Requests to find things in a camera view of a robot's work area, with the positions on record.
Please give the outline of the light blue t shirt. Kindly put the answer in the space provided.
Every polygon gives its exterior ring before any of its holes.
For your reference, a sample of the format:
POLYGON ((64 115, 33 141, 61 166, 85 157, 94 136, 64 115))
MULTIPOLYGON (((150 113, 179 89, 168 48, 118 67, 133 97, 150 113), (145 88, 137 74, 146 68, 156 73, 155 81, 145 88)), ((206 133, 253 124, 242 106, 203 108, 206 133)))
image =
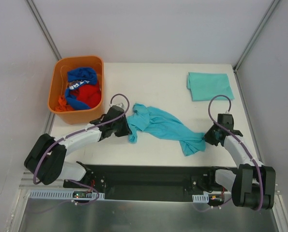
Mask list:
POLYGON ((140 131, 158 139, 178 141, 185 156, 206 150, 204 133, 193 132, 175 116, 159 108, 136 103, 127 123, 131 131, 128 140, 133 144, 137 142, 140 131))

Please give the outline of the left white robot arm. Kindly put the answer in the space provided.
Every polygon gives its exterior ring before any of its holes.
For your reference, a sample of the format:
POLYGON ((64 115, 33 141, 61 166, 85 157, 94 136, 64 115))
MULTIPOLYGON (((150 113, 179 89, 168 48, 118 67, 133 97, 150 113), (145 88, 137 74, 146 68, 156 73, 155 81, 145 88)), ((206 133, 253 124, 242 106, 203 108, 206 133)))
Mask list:
POLYGON ((124 109, 113 105, 99 119, 59 139, 47 133, 41 135, 25 159, 24 166, 33 173, 35 184, 49 185, 57 179, 64 179, 74 180, 80 188, 86 188, 91 183, 92 171, 80 161, 66 162, 65 157, 112 134, 123 137, 130 133, 124 109))

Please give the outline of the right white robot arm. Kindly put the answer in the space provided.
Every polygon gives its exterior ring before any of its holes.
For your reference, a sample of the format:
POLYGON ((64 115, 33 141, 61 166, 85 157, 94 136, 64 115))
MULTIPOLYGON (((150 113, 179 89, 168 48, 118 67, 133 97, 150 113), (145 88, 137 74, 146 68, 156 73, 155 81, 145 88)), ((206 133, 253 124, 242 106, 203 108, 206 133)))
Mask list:
POLYGON ((216 191, 225 187, 231 191, 232 201, 237 207, 272 209, 276 172, 273 167, 265 166, 251 155, 243 134, 234 129, 233 116, 218 114, 217 121, 206 132, 204 140, 211 145, 224 147, 237 165, 236 172, 227 168, 215 171, 207 178, 208 188, 216 191))

